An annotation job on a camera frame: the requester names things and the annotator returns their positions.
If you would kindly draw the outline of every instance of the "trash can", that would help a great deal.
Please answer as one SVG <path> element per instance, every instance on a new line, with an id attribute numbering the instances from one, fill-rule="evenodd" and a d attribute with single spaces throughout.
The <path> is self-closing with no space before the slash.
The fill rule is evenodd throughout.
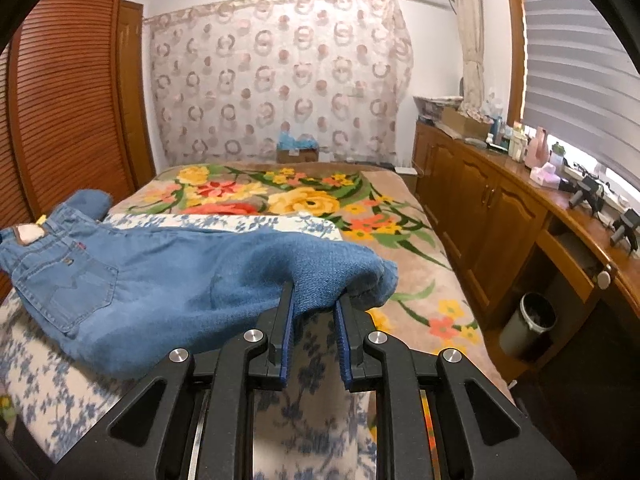
<path id="1" fill-rule="evenodd" d="M 525 350 L 556 324 L 556 312 L 548 299 L 528 292 L 500 334 L 500 348 L 505 354 L 519 358 Z"/>

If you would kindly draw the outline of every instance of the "louvered wardrobe door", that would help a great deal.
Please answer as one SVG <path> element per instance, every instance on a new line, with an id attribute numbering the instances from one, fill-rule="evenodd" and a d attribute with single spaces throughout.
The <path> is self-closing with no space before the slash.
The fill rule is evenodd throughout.
<path id="1" fill-rule="evenodd" d="M 8 53 L 7 47 L 0 54 L 0 229 L 32 221 L 22 192 L 9 135 L 6 99 Z M 9 276 L 0 274 L 0 303 L 10 289 Z"/>
<path id="2" fill-rule="evenodd" d="M 121 0 L 41 0 L 14 37 L 11 131 L 28 200 L 49 213 L 81 188 L 134 188 L 116 90 Z"/>

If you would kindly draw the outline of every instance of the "sheer curtain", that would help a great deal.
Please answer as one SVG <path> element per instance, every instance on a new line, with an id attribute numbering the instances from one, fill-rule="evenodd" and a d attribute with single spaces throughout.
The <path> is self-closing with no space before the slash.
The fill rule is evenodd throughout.
<path id="1" fill-rule="evenodd" d="M 481 0 L 456 0 L 462 44 L 465 95 L 462 108 L 479 108 L 484 102 L 484 23 Z"/>
<path id="2" fill-rule="evenodd" d="M 170 164 L 272 161 L 281 131 L 395 161 L 414 63 L 396 0 L 233 0 L 146 24 Z"/>

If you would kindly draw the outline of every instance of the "jeans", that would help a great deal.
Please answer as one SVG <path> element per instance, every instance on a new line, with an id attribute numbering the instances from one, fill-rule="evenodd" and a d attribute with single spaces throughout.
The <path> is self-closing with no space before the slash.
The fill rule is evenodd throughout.
<path id="1" fill-rule="evenodd" d="M 270 229 L 118 230 L 83 212 L 101 218 L 109 202 L 84 190 L 55 209 L 43 237 L 23 245 L 9 228 L 0 244 L 0 267 L 33 319 L 108 376 L 138 378 L 174 348 L 218 348 L 277 306 L 286 281 L 295 316 L 345 291 L 357 308 L 380 306 L 398 282 L 396 264 L 356 244 Z"/>

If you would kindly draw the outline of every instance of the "window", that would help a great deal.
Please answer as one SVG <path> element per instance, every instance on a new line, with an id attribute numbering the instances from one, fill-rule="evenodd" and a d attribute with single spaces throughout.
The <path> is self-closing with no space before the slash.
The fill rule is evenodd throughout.
<path id="1" fill-rule="evenodd" d="M 533 136 L 536 133 L 533 128 L 529 128 L 528 126 L 525 126 L 525 132 L 529 136 Z M 564 158 L 569 164 L 580 164 L 585 170 L 597 174 L 601 181 L 609 184 L 610 190 L 613 193 L 626 198 L 628 205 L 626 207 L 620 206 L 619 209 L 622 210 L 627 207 L 632 207 L 636 211 L 640 212 L 640 190 L 637 190 L 632 184 L 628 183 L 612 169 L 599 164 L 595 158 L 588 155 L 583 150 L 580 150 L 551 134 L 547 139 L 550 147 L 556 142 L 559 142 L 560 145 L 564 147 Z"/>
<path id="2" fill-rule="evenodd" d="M 640 212 L 640 191 L 609 168 L 607 168 L 605 176 L 606 181 L 609 182 L 611 186 L 611 190 L 625 197 L 629 201 L 629 207 L 635 209 L 636 212 Z"/>
<path id="3" fill-rule="evenodd" d="M 640 75 L 620 40 L 589 0 L 523 2 L 523 122 L 568 140 L 568 160 L 593 171 L 597 159 L 640 189 Z"/>
<path id="4" fill-rule="evenodd" d="M 553 146 L 556 142 L 559 142 L 564 146 L 564 158 L 569 164 L 580 164 L 585 170 L 595 173 L 596 166 L 598 165 L 598 161 L 595 158 L 588 155 L 583 150 L 579 150 L 568 142 L 564 142 L 564 140 L 558 139 L 556 136 L 550 134 L 548 136 L 549 147 Z"/>

